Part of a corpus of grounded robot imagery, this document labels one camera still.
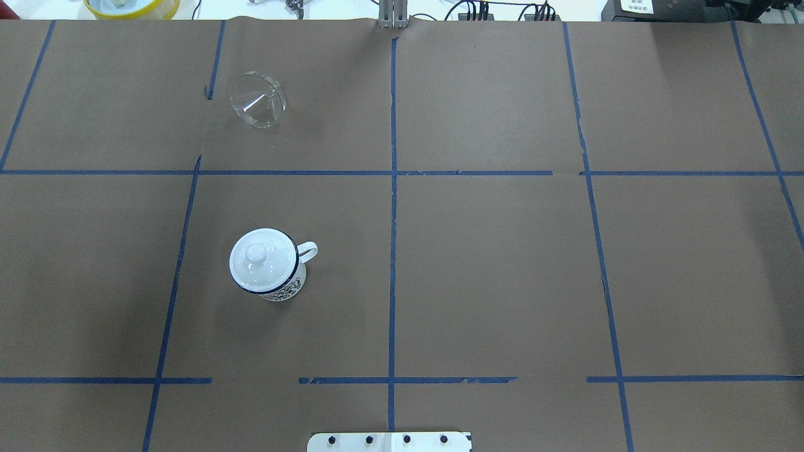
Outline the white cup lid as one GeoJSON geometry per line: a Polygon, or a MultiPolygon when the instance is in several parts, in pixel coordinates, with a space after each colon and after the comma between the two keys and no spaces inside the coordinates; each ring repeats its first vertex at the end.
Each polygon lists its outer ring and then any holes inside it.
{"type": "Polygon", "coordinates": [[[284,232],[256,229],[239,238],[229,257],[235,283],[252,294],[272,294],[286,286],[298,271],[298,246],[284,232]]]}

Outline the white enamel cup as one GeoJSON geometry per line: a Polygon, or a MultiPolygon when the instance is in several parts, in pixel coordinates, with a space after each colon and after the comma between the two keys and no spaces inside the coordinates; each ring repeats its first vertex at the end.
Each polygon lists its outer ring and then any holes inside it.
{"type": "Polygon", "coordinates": [[[239,288],[265,301],[280,303],[296,296],[307,279],[307,262],[318,254],[318,244],[308,241],[298,246],[267,248],[252,244],[232,266],[232,277],[239,288]]]}

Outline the yellow tape roll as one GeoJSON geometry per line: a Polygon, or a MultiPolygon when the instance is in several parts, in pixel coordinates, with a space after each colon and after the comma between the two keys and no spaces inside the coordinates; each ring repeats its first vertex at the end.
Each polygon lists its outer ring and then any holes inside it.
{"type": "Polygon", "coordinates": [[[181,1],[83,1],[100,20],[171,20],[181,1]]]}

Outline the aluminium frame post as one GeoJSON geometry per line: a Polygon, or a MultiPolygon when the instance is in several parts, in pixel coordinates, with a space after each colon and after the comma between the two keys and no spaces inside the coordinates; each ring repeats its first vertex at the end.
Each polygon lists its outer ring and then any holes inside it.
{"type": "Polygon", "coordinates": [[[405,29],[410,23],[407,0],[378,0],[376,1],[379,14],[378,26],[380,29],[405,29]]]}

